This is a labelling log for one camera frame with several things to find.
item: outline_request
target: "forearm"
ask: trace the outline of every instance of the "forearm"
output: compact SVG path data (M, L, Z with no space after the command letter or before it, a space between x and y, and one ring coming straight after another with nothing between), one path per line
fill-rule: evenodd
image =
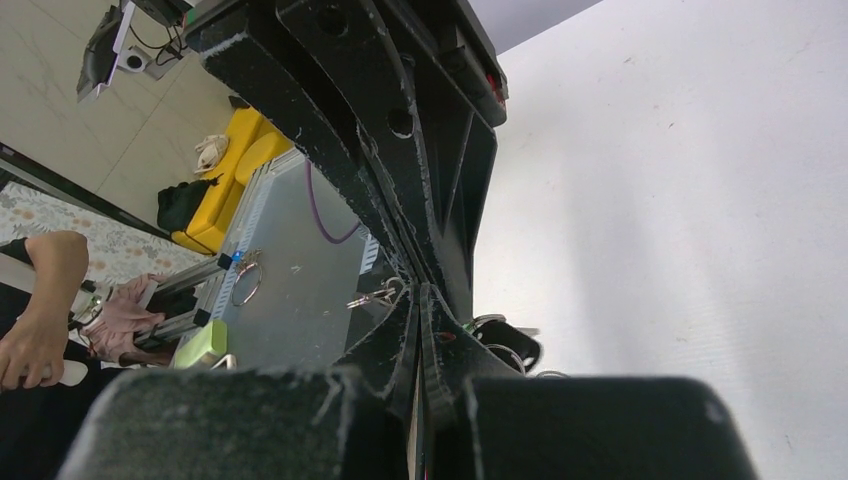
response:
M76 232L54 232L26 241L35 287L26 318L67 318L88 270L88 247Z

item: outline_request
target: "person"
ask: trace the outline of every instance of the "person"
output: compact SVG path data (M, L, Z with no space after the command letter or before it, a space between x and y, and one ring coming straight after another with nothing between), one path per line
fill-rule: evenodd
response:
M0 253L29 263L36 276L31 295L0 284L0 477L49 479L94 399L122 370L102 369L68 338L71 305L88 269L84 236L66 231L22 238ZM58 383L63 359L88 367L74 387ZM50 376L42 378L47 366Z

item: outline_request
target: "pink cloth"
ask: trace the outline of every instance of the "pink cloth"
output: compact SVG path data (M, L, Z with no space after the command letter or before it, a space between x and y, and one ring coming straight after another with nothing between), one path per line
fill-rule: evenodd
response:
M138 305L150 281L162 282L161 275L145 274L115 287L112 298L103 304L100 318L81 333L91 341L91 348L104 361L120 363L121 355L130 354L133 359L156 363L159 356L138 349L133 344L136 332L152 329L165 320L164 313L150 313Z

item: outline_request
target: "yellow chair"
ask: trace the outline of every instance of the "yellow chair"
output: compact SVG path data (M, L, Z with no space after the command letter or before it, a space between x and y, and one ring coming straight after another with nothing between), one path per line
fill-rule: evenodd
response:
M206 191L185 231L171 235L178 244L207 255L220 250L253 170L293 146L252 108L236 110L226 134L229 146L224 158L202 177L217 178L218 184Z

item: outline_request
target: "light green object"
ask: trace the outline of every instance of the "light green object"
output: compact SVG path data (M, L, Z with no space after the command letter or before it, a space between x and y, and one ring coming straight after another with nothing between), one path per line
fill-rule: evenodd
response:
M174 368L212 367L227 354L227 324L212 320L174 354Z

